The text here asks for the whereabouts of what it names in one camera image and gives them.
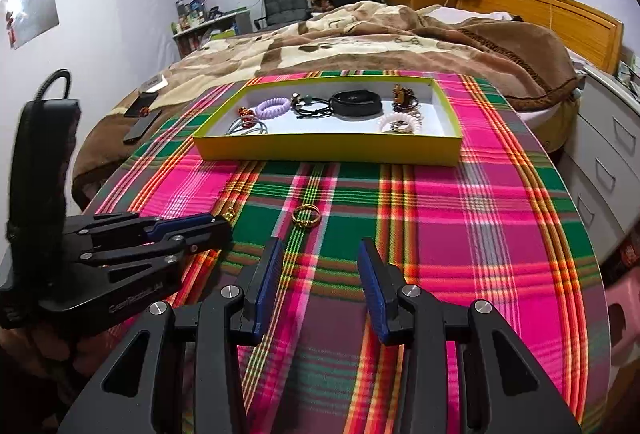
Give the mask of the black wristband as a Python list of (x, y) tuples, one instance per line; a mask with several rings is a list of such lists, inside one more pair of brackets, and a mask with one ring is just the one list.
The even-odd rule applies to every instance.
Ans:
[(383, 111), (381, 96), (370, 90), (337, 92), (329, 104), (334, 115), (346, 118), (372, 117)]

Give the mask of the black smartphone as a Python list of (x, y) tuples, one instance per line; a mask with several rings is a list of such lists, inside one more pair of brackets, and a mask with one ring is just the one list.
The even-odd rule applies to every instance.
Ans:
[(122, 142), (125, 145), (137, 144), (145, 133), (151, 129), (152, 125), (157, 121), (157, 118), (161, 113), (162, 111), (160, 109), (148, 111), (144, 116), (137, 120), (129, 132), (124, 136)]

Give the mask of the dark phone with red charm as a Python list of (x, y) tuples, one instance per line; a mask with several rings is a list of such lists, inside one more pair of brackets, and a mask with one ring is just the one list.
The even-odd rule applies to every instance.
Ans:
[(150, 106), (157, 99), (156, 93), (143, 92), (125, 111), (126, 118), (143, 118), (150, 112)]

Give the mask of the pink plaid tablecloth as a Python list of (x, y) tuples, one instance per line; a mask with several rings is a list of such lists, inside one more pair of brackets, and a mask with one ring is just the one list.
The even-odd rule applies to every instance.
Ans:
[(238, 358), (253, 433), (389, 433), (409, 352), (387, 346), (362, 265), (367, 254), (444, 303), (487, 301), (525, 343), (580, 428), (600, 428), (610, 334), (600, 267), (558, 169), (485, 80), (420, 74), (462, 131), (453, 167), (233, 160), (198, 154), (196, 129), (265, 80), (206, 91), (134, 147), (93, 197), (93, 213), (211, 212), (232, 223), (224, 252), (195, 255), (172, 305), (201, 301), (283, 245), (269, 329)]

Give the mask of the white paper card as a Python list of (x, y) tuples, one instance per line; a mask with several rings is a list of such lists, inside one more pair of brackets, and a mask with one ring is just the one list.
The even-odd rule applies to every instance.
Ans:
[(140, 93), (155, 93), (168, 86), (168, 81), (163, 74), (157, 74), (149, 80), (144, 81), (139, 87)]

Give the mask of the yellow shallow box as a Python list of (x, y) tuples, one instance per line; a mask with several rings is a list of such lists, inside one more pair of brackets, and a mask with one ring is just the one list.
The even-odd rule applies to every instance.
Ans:
[[(204, 160), (401, 163), (454, 167), (463, 133), (449, 98), (426, 72), (309, 72), (237, 82), (235, 92), (193, 134)], [(239, 110), (271, 98), (370, 90), (383, 111), (366, 118), (299, 118), (289, 110), (248, 130)]]

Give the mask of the white desk shelf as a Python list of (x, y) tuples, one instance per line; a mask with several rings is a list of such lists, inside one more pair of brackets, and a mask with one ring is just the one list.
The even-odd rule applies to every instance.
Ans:
[(242, 36), (252, 31), (250, 10), (237, 10), (178, 31), (172, 38), (180, 57), (184, 58), (210, 40)]

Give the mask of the black office chair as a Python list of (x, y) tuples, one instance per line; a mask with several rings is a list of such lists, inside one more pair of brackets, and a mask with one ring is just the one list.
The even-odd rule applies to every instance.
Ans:
[(265, 14), (254, 20), (257, 31), (278, 29), (311, 18), (308, 0), (264, 0)]

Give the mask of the pink plastic stool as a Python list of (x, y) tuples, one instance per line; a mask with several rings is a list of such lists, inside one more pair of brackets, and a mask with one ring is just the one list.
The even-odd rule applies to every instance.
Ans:
[(613, 367), (624, 367), (639, 346), (639, 269), (631, 269), (606, 289)]

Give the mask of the white drawer nightstand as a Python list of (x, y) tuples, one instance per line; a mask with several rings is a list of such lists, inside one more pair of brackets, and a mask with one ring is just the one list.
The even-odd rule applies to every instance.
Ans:
[(639, 220), (639, 100), (587, 66), (578, 103), (558, 170), (602, 263)]

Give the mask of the brown patterned blanket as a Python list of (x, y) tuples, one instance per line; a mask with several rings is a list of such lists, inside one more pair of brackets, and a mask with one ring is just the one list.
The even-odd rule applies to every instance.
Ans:
[(216, 39), (162, 70), (152, 130), (210, 88), (317, 70), (453, 72), (487, 80), (548, 153), (578, 114), (579, 76), (555, 33), (506, 12), (361, 1), (276, 30)]

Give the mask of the wooden headboard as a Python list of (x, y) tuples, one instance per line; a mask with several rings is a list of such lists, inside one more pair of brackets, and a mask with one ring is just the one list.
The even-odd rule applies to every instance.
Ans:
[(507, 12), (556, 33), (564, 46), (608, 74), (620, 61), (624, 25), (575, 0), (456, 0), (456, 8), (477, 13)]

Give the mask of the silver wall poster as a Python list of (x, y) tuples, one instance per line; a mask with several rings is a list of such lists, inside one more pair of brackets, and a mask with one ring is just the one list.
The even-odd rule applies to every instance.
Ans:
[(6, 0), (3, 6), (13, 50), (60, 24), (55, 0)]

